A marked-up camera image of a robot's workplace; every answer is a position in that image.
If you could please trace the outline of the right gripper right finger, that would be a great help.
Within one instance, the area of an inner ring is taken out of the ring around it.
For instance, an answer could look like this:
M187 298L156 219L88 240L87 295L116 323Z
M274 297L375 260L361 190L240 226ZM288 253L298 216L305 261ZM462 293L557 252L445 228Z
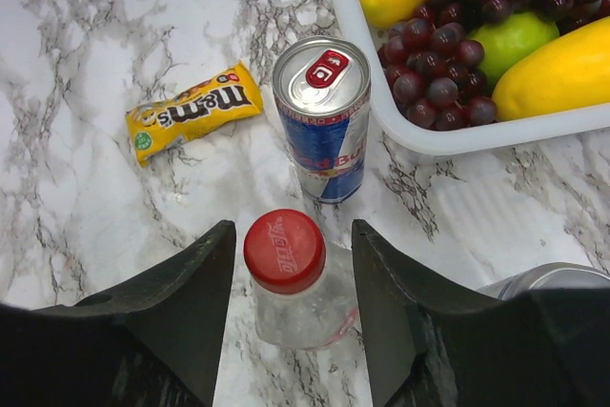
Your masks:
M353 264L376 406L605 406L609 288L499 300L352 226Z

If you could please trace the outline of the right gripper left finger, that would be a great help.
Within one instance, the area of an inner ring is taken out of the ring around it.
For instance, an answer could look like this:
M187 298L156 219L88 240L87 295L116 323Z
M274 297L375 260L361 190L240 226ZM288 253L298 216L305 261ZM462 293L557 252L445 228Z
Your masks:
M5 406L209 406L236 230L222 220L165 261L74 305L1 308Z

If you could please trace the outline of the red label clear bottle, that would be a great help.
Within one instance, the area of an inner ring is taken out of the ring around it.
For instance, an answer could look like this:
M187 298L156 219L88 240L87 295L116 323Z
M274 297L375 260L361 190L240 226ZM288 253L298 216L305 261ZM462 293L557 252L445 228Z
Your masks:
M271 293L252 279L254 326L269 344L317 350L341 339L358 318L352 251L327 242L322 275L295 295Z

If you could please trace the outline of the small red bottle cap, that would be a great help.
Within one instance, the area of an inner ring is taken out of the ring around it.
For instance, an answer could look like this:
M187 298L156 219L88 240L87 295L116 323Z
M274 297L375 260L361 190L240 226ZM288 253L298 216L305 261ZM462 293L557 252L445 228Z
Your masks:
M260 216L247 232L243 254L254 281L279 295L299 294L322 275L326 246L305 213L278 209Z

